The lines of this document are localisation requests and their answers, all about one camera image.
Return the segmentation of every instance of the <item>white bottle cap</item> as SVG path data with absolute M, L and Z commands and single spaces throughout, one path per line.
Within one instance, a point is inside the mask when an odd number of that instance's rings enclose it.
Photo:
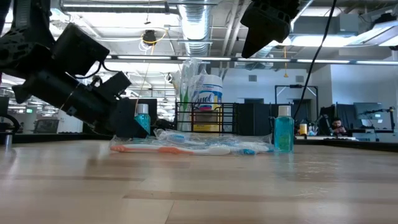
M 137 105 L 137 114 L 149 114 L 148 104 L 139 103 Z
M 279 106 L 278 116 L 291 116 L 290 106 Z

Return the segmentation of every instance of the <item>wooden table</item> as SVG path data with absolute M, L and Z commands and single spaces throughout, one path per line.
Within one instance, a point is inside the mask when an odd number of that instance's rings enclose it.
M 398 154 L 121 154 L 104 141 L 0 151 L 0 223 L 398 223 Z

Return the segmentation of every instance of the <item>lysol wipes container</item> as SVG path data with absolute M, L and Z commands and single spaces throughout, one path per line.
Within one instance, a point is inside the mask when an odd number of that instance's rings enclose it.
M 219 107 L 223 96 L 223 81 L 216 75 L 199 75 L 198 85 L 195 85 L 196 108 L 200 111 L 214 110 Z
M 194 131 L 220 131 L 223 81 L 216 75 L 199 75 L 195 85 Z

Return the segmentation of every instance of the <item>plastic toothbrush package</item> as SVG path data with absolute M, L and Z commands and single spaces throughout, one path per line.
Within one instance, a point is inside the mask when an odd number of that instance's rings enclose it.
M 274 152 L 275 147 L 265 137 L 185 133 L 155 130 L 156 137 L 146 139 L 113 138 L 110 149 L 117 152 L 155 152 L 188 155 L 256 155 Z

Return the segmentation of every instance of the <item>mouthwash bottle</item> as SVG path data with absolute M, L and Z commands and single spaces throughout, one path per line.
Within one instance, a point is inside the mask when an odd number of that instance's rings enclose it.
M 279 106 L 275 120 L 275 147 L 280 152 L 293 152 L 294 120 L 290 115 L 290 106 Z
M 150 116 L 148 104 L 137 105 L 137 116 L 134 118 L 150 134 Z

